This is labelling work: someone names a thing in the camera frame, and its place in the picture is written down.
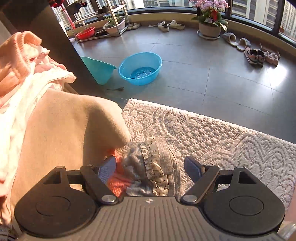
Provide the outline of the pink shoe pair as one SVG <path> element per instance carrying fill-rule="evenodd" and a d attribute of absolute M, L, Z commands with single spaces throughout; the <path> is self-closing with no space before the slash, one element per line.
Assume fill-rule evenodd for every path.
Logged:
<path fill-rule="evenodd" d="M 265 54 L 266 62 L 268 62 L 271 65 L 278 66 L 281 55 L 277 49 L 273 48 L 270 45 L 263 44 L 263 42 L 260 42 L 260 49 Z"/>

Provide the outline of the grey slipper pair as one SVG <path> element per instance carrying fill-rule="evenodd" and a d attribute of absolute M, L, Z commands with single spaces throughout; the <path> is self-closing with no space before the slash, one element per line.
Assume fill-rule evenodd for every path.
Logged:
<path fill-rule="evenodd" d="M 241 52 L 243 52 L 246 48 L 251 47 L 251 43 L 246 38 L 241 38 L 237 40 L 234 33 L 226 32 L 226 33 L 223 33 L 222 37 L 232 47 L 235 47 L 237 50 Z"/>

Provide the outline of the white lace tablecloth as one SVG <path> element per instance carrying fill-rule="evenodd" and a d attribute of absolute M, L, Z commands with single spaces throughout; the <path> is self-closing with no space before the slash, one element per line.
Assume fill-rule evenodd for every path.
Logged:
<path fill-rule="evenodd" d="M 163 137 L 180 165 L 186 156 L 221 169 L 243 166 L 289 208 L 295 191 L 295 144 L 197 113 L 130 99 L 122 116 L 132 141 Z"/>

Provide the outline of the beige cloth pile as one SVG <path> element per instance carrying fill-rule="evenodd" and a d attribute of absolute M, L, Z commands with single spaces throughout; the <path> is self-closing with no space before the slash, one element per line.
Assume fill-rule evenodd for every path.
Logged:
<path fill-rule="evenodd" d="M 41 43 L 24 31 L 1 44 L 1 224 L 10 228 L 16 203 L 54 167 L 96 165 L 130 142 L 118 104 L 65 92 L 76 77 Z"/>

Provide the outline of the red plastic basin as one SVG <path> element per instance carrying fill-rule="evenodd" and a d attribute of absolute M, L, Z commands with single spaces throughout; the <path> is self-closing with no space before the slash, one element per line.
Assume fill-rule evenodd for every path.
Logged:
<path fill-rule="evenodd" d="M 76 36 L 79 40 L 86 40 L 91 38 L 94 34 L 95 34 L 95 27 L 90 27 L 79 32 Z"/>

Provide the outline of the grey patterned fabric bundle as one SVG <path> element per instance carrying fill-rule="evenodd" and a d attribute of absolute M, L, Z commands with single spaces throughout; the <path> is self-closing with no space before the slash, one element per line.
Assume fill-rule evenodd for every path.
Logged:
<path fill-rule="evenodd" d="M 163 137 L 149 137 L 129 145 L 116 160 L 107 181 L 117 196 L 174 196 L 181 194 L 180 165 Z"/>

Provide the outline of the sneaker pair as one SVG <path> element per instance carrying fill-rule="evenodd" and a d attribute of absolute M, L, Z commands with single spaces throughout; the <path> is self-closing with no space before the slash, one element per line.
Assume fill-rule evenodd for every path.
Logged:
<path fill-rule="evenodd" d="M 259 67 L 264 66 L 265 54 L 263 51 L 261 51 L 259 49 L 252 49 L 252 48 L 247 47 L 244 50 L 244 55 L 250 64 L 256 65 Z"/>

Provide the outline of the white shoe pair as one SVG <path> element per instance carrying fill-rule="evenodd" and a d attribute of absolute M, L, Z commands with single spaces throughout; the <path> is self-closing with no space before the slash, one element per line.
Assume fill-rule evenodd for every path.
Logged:
<path fill-rule="evenodd" d="M 158 27 L 158 29 L 164 33 L 169 32 L 170 29 L 181 30 L 181 31 L 185 29 L 185 25 L 182 23 L 178 23 L 176 20 L 172 20 L 170 23 L 166 21 L 162 21 L 160 23 L 157 23 L 156 25 L 149 25 L 149 28 L 154 28 L 154 27 Z"/>

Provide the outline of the metal shelf rack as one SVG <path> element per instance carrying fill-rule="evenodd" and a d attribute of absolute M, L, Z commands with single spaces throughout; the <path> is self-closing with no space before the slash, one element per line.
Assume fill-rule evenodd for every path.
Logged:
<path fill-rule="evenodd" d="M 81 15 L 81 9 L 90 1 L 74 1 L 64 6 L 61 13 L 69 27 L 72 37 L 78 42 L 119 37 L 127 31 L 130 20 L 125 1 L 104 1 L 103 6 L 89 14 Z M 87 28 L 95 27 L 95 34 L 86 40 L 79 40 L 77 34 Z"/>

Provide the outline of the teal plastic basin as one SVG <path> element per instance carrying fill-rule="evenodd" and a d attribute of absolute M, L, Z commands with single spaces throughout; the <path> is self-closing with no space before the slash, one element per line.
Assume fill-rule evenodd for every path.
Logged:
<path fill-rule="evenodd" d="M 116 66 L 103 61 L 83 56 L 81 59 L 99 85 L 105 85 L 116 69 Z"/>

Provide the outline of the blue plastic basin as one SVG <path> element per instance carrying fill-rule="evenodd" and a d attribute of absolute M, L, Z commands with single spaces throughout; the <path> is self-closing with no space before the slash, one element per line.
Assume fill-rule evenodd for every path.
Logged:
<path fill-rule="evenodd" d="M 163 65 L 162 58 L 153 52 L 140 52 L 127 57 L 119 66 L 119 76 L 127 82 L 143 86 L 153 82 Z"/>

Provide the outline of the pink orchid flower pot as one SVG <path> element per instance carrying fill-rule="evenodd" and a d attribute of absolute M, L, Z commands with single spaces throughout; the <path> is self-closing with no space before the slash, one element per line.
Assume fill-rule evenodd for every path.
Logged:
<path fill-rule="evenodd" d="M 224 13 L 229 4 L 225 0 L 214 1 L 192 1 L 196 9 L 196 16 L 192 18 L 199 24 L 197 34 L 206 40 L 217 40 L 221 31 L 228 31 L 228 22 L 224 20 L 221 13 Z"/>

